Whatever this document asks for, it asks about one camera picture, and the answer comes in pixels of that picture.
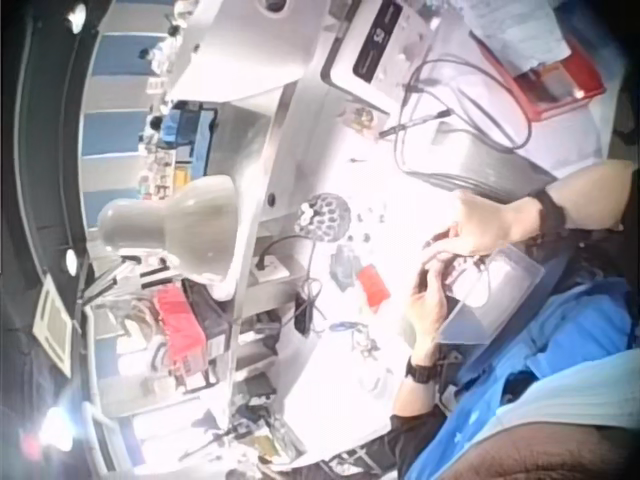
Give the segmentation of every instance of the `black sleeve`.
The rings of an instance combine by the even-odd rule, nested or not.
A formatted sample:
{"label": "black sleeve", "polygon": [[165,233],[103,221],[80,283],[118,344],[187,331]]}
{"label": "black sleeve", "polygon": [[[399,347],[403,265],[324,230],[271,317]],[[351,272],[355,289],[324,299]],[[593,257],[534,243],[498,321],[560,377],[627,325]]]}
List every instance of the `black sleeve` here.
{"label": "black sleeve", "polygon": [[446,420],[447,416],[437,405],[430,412],[415,417],[391,417],[387,448],[396,459],[398,478],[405,477],[413,462],[433,441]]}

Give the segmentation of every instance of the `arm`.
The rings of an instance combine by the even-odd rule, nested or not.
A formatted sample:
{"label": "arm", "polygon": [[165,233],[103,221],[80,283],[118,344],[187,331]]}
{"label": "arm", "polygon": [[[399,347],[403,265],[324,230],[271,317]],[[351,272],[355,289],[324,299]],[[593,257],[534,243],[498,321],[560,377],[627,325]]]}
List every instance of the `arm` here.
{"label": "arm", "polygon": [[[447,306],[441,286],[441,266],[427,273],[428,288],[419,292],[424,270],[418,275],[409,302],[407,317],[416,332],[411,362],[430,366],[436,360],[433,342],[437,329],[446,317]],[[398,478],[404,478],[413,462],[436,437],[446,415],[435,404],[435,383],[419,384],[405,378],[396,394],[391,416],[391,431],[386,435],[387,448],[396,459]]]}
{"label": "arm", "polygon": [[[609,160],[585,168],[547,187],[547,192],[567,216],[567,228],[600,230],[612,228],[622,218],[631,191],[631,162]],[[540,204],[524,198],[508,205],[509,243],[540,232]]]}
{"label": "arm", "polygon": [[[416,366],[429,367],[434,364],[435,360],[433,346],[416,343],[411,354],[411,363]],[[415,417],[427,413],[433,409],[435,398],[434,382],[421,385],[406,377],[393,402],[393,414],[398,417]]]}
{"label": "arm", "polygon": [[[629,200],[634,166],[608,160],[585,168],[547,187],[565,211],[568,228],[598,230],[617,225]],[[530,197],[509,205],[458,192],[458,236],[435,243],[424,253],[425,262],[443,252],[486,255],[540,233],[541,204]]]}
{"label": "arm", "polygon": [[[442,290],[444,264],[438,262],[427,273],[427,290],[418,292],[416,282],[409,302],[407,316],[416,332],[416,343],[411,354],[411,363],[416,367],[430,367],[437,360],[435,336],[446,318],[447,302]],[[396,395],[393,414],[399,417],[414,417],[433,409],[435,403],[435,382],[416,383],[406,377]]]}

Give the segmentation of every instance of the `document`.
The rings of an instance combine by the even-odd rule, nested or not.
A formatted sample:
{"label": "document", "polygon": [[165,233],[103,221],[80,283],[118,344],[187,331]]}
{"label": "document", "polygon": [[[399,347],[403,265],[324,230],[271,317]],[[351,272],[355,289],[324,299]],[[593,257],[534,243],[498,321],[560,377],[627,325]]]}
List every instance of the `document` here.
{"label": "document", "polygon": [[452,4],[512,76],[571,53],[549,0],[452,0]]}

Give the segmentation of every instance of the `electrical outlet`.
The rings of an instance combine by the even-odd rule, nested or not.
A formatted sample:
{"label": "electrical outlet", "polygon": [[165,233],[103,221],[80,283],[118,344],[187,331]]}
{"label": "electrical outlet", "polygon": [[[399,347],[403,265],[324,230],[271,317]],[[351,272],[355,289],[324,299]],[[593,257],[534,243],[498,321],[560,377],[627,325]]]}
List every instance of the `electrical outlet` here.
{"label": "electrical outlet", "polygon": [[256,263],[258,257],[253,259],[251,265],[251,272],[256,276],[258,282],[264,283],[272,280],[279,280],[281,278],[287,278],[289,276],[289,270],[287,270],[280,261],[273,255],[267,255],[264,259],[264,270],[258,270]]}

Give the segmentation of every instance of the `display screen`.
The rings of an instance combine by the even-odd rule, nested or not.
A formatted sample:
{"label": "display screen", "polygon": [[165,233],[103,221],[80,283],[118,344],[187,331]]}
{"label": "display screen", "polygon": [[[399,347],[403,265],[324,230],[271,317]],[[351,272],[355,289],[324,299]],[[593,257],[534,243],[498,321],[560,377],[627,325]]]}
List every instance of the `display screen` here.
{"label": "display screen", "polygon": [[383,0],[353,66],[356,77],[371,83],[401,14],[401,5],[393,0]]}

